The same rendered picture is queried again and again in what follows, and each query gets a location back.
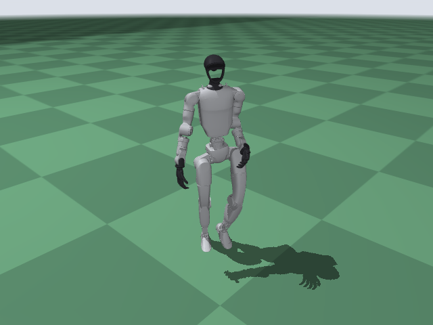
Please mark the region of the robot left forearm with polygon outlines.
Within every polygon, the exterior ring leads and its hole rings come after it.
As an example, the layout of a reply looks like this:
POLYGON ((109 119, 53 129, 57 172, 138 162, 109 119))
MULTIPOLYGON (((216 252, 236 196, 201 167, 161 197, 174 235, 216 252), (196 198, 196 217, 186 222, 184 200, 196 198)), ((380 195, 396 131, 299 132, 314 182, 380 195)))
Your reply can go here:
POLYGON ((243 131, 242 131, 242 126, 241 126, 241 122, 240 122, 240 127, 236 127, 235 129, 232 130, 232 135, 235 138, 235 144, 239 148, 240 151, 244 147, 244 143, 246 143, 246 140, 245 140, 242 132, 243 131))

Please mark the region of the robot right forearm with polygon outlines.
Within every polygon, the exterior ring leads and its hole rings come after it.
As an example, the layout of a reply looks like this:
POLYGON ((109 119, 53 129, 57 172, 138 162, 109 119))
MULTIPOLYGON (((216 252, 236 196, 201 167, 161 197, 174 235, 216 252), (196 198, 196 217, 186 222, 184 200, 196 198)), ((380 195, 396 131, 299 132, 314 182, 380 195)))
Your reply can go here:
POLYGON ((179 165, 179 159, 180 158, 183 158, 185 161, 185 156, 187 153, 187 145, 189 143, 189 139, 187 137, 180 135, 180 128, 181 128, 181 126, 179 127, 178 145, 177 145, 177 151, 176 151, 177 155, 175 157, 175 163, 177 165, 179 165))

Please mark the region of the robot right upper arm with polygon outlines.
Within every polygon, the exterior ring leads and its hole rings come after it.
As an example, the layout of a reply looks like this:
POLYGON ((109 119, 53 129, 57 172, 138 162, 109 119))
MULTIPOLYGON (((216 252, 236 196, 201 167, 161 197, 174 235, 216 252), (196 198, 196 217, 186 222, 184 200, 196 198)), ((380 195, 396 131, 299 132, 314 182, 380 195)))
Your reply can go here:
POLYGON ((183 124, 180 128, 180 135, 190 136, 193 133, 193 127, 191 123, 195 112, 194 105, 199 102, 199 96, 199 91, 188 93, 185 96, 183 107, 183 124))

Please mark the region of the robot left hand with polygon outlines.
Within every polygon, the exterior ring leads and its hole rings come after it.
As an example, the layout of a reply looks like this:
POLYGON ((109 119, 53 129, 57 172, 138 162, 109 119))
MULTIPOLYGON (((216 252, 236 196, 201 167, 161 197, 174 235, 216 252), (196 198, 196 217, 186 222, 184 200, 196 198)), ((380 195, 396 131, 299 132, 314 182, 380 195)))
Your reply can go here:
POLYGON ((250 149, 249 145, 244 143, 244 147, 241 149, 240 154, 242 155, 242 161, 240 162, 237 168, 243 168, 249 160, 250 157, 250 149))

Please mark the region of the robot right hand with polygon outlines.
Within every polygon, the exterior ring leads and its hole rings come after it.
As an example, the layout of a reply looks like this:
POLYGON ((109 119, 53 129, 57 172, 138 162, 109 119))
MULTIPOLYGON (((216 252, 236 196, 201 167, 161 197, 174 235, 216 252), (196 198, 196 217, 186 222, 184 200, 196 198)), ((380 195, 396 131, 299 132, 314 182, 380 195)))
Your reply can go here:
POLYGON ((185 161, 184 161, 184 159, 183 158, 180 158, 179 159, 179 165, 175 165, 175 167, 177 168, 177 172, 176 172, 176 174, 177 174, 177 182, 178 182, 178 184, 182 187, 182 188, 184 188, 184 189, 189 189, 188 187, 186 187, 185 185, 184 185, 184 182, 186 183, 186 184, 188 184, 188 181, 185 179, 185 177, 183 176, 183 168, 185 167, 185 161), (184 182, 183 182, 184 181, 184 182))

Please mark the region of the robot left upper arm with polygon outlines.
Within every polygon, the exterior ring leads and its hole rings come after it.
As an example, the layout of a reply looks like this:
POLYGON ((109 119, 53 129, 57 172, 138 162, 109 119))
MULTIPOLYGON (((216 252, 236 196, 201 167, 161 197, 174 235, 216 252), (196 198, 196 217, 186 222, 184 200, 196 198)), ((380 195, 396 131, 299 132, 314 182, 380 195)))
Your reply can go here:
POLYGON ((239 87, 231 87, 234 100, 233 100, 233 121, 230 129, 234 129, 236 127, 240 127, 240 119, 238 118, 241 110, 242 104, 245 100, 245 94, 239 87))

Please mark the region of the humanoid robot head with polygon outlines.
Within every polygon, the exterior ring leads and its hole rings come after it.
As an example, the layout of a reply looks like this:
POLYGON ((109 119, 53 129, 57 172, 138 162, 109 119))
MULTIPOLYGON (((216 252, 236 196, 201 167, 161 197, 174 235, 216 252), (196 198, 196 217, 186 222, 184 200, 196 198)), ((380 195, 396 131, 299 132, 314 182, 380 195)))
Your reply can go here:
POLYGON ((223 86, 219 87, 220 82, 223 79, 224 72, 225 72, 225 63, 223 59, 218 55, 210 55, 204 60, 204 67, 206 69, 206 74, 210 80, 208 85, 212 85, 212 87, 207 87, 210 90, 220 90, 223 88, 223 86), (216 71, 218 69, 222 69, 222 74, 220 78, 210 78, 209 70, 216 71))

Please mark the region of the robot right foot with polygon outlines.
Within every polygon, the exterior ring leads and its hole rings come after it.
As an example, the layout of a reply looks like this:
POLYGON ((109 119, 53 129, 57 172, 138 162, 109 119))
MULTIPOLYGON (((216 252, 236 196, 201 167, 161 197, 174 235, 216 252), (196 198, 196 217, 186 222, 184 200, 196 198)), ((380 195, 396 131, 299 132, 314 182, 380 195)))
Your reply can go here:
POLYGON ((201 233, 201 247, 204 252, 209 252, 211 250, 211 242, 210 242, 209 235, 207 237, 206 234, 204 234, 203 237, 201 233))

